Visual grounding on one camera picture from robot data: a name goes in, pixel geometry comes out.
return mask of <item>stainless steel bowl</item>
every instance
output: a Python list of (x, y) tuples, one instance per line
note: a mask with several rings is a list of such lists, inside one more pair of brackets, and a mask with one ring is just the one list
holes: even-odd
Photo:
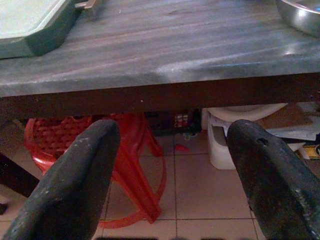
[(276, 0), (276, 6), (288, 24), (320, 38), (320, 0)]

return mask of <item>tiled floor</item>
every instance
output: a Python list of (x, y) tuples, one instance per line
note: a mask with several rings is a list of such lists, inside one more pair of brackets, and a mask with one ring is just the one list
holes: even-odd
[[(186, 141), (183, 135), (157, 137), (165, 153), (167, 182), (159, 202), (162, 213), (154, 224), (146, 220), (118, 229), (98, 228), (94, 238), (152, 237), (159, 240), (247, 239), (263, 240), (263, 234), (247, 204), (235, 170), (218, 170), (209, 162), (207, 133)], [(12, 159), (37, 178), (41, 172), (20, 141), (11, 146)], [(175, 144), (189, 147), (188, 152), (174, 150)], [(162, 175), (161, 158), (145, 150), (140, 158), (144, 173), (155, 191)], [(317, 162), (308, 166), (318, 167)], [(0, 236), (9, 227), (25, 201), (10, 193), (8, 212), (0, 216)], [(116, 183), (112, 183), (101, 218), (113, 220), (135, 212), (136, 208)]]

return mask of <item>marble surface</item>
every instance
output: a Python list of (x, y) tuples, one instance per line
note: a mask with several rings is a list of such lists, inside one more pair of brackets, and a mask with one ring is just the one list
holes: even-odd
[(43, 56), (0, 60), (0, 97), (320, 72), (273, 0), (102, 0)]

